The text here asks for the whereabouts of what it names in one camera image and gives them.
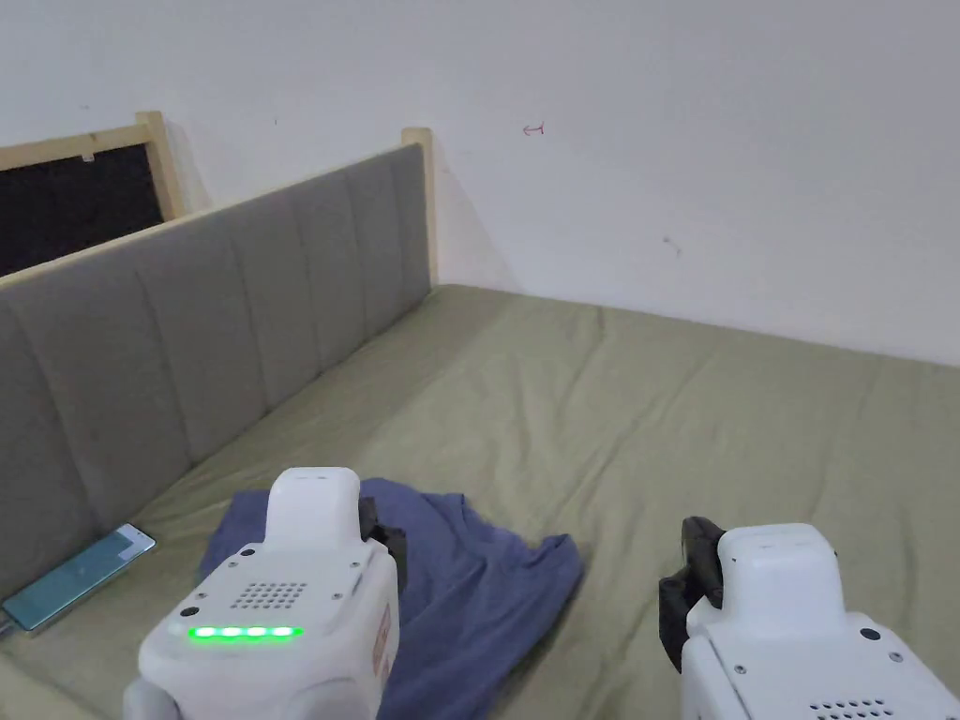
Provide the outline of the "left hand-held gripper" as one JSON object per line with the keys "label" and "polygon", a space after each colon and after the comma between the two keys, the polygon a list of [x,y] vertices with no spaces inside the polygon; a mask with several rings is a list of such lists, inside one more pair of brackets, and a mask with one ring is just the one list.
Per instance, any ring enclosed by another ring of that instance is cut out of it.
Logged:
{"label": "left hand-held gripper", "polygon": [[264,538],[150,631],[126,719],[373,719],[398,652],[407,535],[346,468],[290,468]]}

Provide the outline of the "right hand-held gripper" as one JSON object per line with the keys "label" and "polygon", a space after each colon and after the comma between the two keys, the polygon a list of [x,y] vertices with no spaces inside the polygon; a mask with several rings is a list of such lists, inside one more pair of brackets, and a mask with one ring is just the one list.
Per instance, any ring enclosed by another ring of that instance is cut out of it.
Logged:
{"label": "right hand-held gripper", "polygon": [[893,630],[846,608],[837,554],[802,523],[682,522],[658,583],[683,719],[955,719],[958,698]]}

